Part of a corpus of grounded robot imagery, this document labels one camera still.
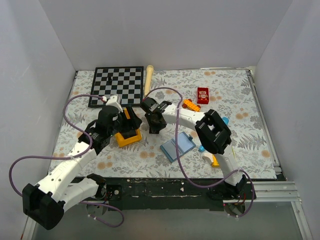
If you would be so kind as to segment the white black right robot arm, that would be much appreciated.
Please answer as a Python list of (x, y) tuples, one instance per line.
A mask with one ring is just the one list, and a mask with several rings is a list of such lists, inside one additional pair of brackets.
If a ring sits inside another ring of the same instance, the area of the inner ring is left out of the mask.
[(151, 134), (159, 134), (167, 124), (176, 124), (196, 131), (201, 145), (217, 159), (223, 173), (227, 195), (237, 199), (245, 192), (248, 178), (240, 170), (234, 156), (231, 130), (213, 109), (207, 112), (196, 112), (180, 109), (169, 101), (157, 103), (147, 97), (140, 107), (145, 112)]

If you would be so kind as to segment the black VIP card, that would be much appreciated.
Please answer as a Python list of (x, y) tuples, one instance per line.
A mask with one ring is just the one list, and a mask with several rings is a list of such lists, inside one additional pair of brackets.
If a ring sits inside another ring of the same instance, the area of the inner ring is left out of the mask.
[(149, 133), (150, 134), (159, 134), (162, 128), (160, 126), (150, 126)]

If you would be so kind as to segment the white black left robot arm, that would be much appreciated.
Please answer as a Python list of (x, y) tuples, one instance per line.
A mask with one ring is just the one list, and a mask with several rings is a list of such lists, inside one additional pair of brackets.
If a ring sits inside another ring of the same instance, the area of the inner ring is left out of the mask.
[(91, 173), (79, 183), (70, 183), (110, 143), (112, 136), (136, 131), (141, 123), (131, 106), (123, 110), (113, 105), (104, 106), (98, 118), (90, 122), (78, 138), (68, 159), (60, 162), (36, 185), (29, 183), (24, 187), (23, 212), (46, 230), (51, 230), (74, 205), (87, 198), (104, 199), (108, 194), (107, 183), (100, 175)]

